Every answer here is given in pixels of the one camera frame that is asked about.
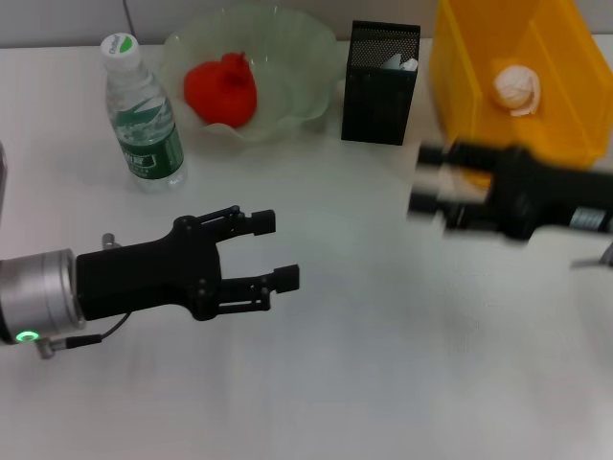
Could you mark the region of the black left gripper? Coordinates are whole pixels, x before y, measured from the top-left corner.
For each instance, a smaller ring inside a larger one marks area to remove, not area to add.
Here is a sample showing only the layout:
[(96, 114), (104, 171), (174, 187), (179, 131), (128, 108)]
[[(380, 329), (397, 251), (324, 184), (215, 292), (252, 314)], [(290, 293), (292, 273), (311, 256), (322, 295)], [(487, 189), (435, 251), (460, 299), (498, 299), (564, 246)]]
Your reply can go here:
[(165, 305), (187, 309), (193, 319), (269, 311), (270, 296), (298, 290), (294, 264), (255, 277), (221, 279), (218, 242), (276, 231), (276, 215), (246, 215), (238, 205), (179, 218), (157, 241), (82, 254), (76, 260), (76, 293), (84, 318), (94, 321)]

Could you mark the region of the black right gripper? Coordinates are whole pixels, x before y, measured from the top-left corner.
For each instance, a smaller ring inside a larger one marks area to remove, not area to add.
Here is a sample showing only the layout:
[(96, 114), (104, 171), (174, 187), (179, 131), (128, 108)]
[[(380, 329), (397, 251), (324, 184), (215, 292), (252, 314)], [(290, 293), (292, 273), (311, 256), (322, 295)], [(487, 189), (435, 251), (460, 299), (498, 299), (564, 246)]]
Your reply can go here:
[(544, 226), (612, 232), (612, 174), (550, 165), (525, 148), (472, 142), (448, 148), (422, 144), (420, 165), (449, 165), (493, 173), (484, 201), (446, 199), (423, 191), (409, 197), (409, 215), (443, 218), (447, 232), (502, 233), (527, 241)]

